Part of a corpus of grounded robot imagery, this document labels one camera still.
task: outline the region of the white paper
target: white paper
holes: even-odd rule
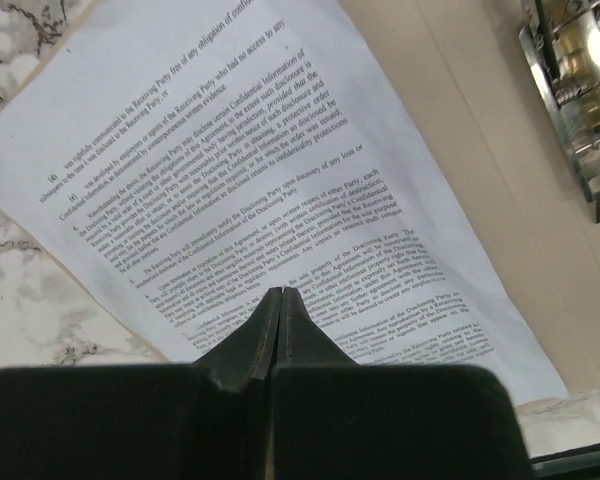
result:
[[[105,2],[0,114],[0,207],[174,361],[291,285],[360,363],[566,395],[336,2]]]

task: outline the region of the black plastic object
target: black plastic object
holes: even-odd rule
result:
[[[0,370],[1,480],[265,476],[533,473],[493,375],[357,366],[291,288],[192,365]]]
[[[551,480],[600,480],[600,443],[533,459],[536,477]]]

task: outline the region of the white marble countertop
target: white marble countertop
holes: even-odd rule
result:
[[[90,0],[0,0],[0,106]],[[0,212],[0,367],[156,362]],[[600,442],[600,388],[520,415],[531,456]]]

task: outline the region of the paper document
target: paper document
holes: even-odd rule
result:
[[[0,207],[174,361],[290,285],[359,363],[566,395],[336,2],[104,2],[0,114]]]

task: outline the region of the metal object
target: metal object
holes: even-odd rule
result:
[[[600,0],[523,0],[520,43],[562,147],[600,222]]]

